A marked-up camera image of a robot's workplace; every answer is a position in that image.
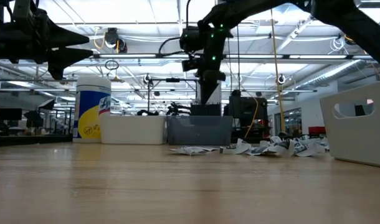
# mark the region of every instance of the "gray plastic bin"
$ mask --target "gray plastic bin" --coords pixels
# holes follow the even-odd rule
[[[228,146],[232,120],[231,116],[168,116],[168,144]]]

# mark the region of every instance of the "fluorescent light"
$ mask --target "fluorescent light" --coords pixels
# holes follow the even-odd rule
[[[262,59],[272,59],[275,58],[274,55],[238,55],[232,54],[232,55],[227,55],[226,58],[240,58],[240,59],[245,59],[245,58],[262,58]],[[283,55],[278,55],[277,58],[283,58]]]
[[[11,88],[11,89],[9,89],[9,88],[6,88],[6,89],[0,89],[0,91],[30,91],[30,89],[14,89],[14,88]]]
[[[290,55],[290,59],[345,59],[347,55]]]
[[[346,58],[346,55],[301,55],[300,56],[300,59],[339,59],[339,58]]]
[[[46,92],[41,92],[42,94],[46,95],[46,96],[51,96],[51,97],[55,97],[55,95],[53,94],[50,94],[50,93],[46,93]]]
[[[169,55],[165,56],[164,58],[180,58],[180,59],[188,59],[189,56],[185,54],[176,54],[176,55]]]
[[[370,55],[354,55],[353,59],[373,59]]]
[[[75,101],[75,97],[61,96],[60,98],[67,101]]]
[[[26,82],[11,81],[11,82],[8,82],[8,83],[13,84],[13,85],[22,86],[22,87],[32,87],[31,84],[28,84]]]
[[[54,91],[77,91],[77,90],[76,89],[35,89],[34,91],[54,92]]]
[[[94,58],[156,58],[155,54],[101,54]]]
[[[285,90],[283,95],[286,95],[287,93],[314,93],[317,92],[315,90]]]

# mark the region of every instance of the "white plastic box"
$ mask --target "white plastic box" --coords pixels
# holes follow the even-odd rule
[[[337,103],[360,99],[374,101],[366,116],[337,113]],[[344,91],[320,100],[330,153],[336,159],[380,166],[380,82]]]
[[[164,144],[164,116],[103,116],[103,144]]]

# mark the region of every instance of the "disinfecting wipes container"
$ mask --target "disinfecting wipes container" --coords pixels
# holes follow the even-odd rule
[[[80,77],[77,82],[73,142],[101,142],[99,116],[110,115],[111,82]]]

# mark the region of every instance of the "red object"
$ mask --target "red object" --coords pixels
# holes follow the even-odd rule
[[[325,127],[309,127],[309,134],[326,134]]]

